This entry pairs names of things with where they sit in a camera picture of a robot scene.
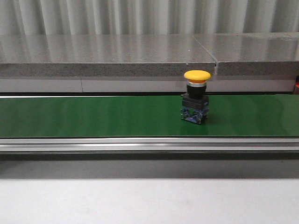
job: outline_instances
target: white curtain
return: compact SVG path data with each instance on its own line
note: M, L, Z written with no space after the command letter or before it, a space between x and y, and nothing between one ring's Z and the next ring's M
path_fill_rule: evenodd
M299 0L0 0L0 35L299 31Z

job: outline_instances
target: green conveyor belt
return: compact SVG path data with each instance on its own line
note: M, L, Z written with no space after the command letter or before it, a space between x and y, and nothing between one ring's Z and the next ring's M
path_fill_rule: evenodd
M1 98L0 137L299 136L299 95L210 96L204 125L180 96Z

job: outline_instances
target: yellow button cap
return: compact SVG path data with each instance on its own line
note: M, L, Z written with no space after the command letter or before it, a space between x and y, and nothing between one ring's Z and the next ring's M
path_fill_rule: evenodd
M185 72L184 77L189 80L202 81L209 79L211 77L211 74L207 71L191 70Z

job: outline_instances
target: yellow mushroom button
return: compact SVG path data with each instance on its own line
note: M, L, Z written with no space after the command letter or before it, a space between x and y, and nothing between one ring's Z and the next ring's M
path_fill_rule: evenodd
M203 83L211 77L211 74L207 71L191 70L185 72L184 77L192 83Z

